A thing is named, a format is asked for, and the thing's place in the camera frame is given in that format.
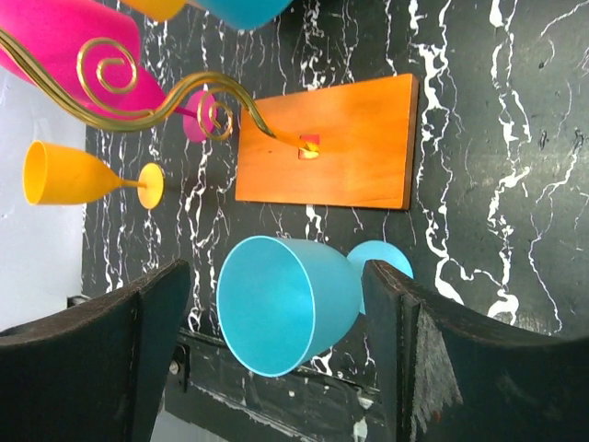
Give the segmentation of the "pink wine glass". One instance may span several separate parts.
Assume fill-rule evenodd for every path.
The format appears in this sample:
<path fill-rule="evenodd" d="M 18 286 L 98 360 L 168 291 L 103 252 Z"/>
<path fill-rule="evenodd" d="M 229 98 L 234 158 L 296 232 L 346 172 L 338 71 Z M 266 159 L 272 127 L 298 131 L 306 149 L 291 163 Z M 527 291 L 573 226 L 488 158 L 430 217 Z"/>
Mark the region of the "pink wine glass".
<path fill-rule="evenodd" d="M 113 39 L 133 58 L 140 52 L 134 20 L 97 1 L 3 1 L 1 29 L 65 87 L 79 86 L 76 57 L 91 39 Z"/>
<path fill-rule="evenodd" d="M 88 68 L 85 77 L 88 89 L 98 101 L 91 102 L 92 109 L 110 118 L 131 120 L 139 113 L 155 110 L 166 98 L 154 76 L 143 67 L 137 69 L 136 75 L 131 67 L 122 65 L 98 67 L 96 71 Z M 190 141 L 200 143 L 213 131 L 211 117 L 217 116 L 215 103 L 213 94 L 198 90 L 185 106 L 174 109 L 183 115 L 183 131 Z"/>

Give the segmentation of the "blue wine glass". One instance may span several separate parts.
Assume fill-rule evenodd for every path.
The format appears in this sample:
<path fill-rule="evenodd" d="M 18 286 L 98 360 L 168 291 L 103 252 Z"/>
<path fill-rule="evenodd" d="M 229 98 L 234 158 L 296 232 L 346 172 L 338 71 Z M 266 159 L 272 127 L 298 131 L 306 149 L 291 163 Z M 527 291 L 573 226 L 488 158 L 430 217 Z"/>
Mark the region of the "blue wine glass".
<path fill-rule="evenodd" d="M 197 4 L 233 29 L 253 30 L 279 16 L 290 0 L 202 0 Z"/>
<path fill-rule="evenodd" d="M 216 288 L 226 345 L 257 375 L 293 371 L 339 342 L 365 312 L 362 273 L 371 260 L 414 275 L 407 256 L 383 240 L 343 254 L 309 239 L 243 239 L 228 253 Z"/>

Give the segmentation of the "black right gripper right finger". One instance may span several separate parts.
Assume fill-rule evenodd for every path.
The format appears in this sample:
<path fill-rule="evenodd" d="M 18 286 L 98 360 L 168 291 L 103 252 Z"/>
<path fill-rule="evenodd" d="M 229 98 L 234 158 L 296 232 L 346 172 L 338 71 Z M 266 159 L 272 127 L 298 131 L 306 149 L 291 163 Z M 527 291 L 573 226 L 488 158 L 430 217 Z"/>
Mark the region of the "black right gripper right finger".
<path fill-rule="evenodd" d="M 386 262 L 363 271 L 392 441 L 584 441 L 588 340 L 491 319 Z"/>

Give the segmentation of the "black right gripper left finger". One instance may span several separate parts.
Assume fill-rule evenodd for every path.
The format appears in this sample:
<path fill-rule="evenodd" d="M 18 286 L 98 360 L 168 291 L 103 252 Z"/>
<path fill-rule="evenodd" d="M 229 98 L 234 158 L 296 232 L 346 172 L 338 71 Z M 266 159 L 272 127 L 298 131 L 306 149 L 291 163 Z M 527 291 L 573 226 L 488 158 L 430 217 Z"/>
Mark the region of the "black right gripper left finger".
<path fill-rule="evenodd" d="M 2 440 L 150 440 L 190 290 L 175 260 L 2 331 Z"/>

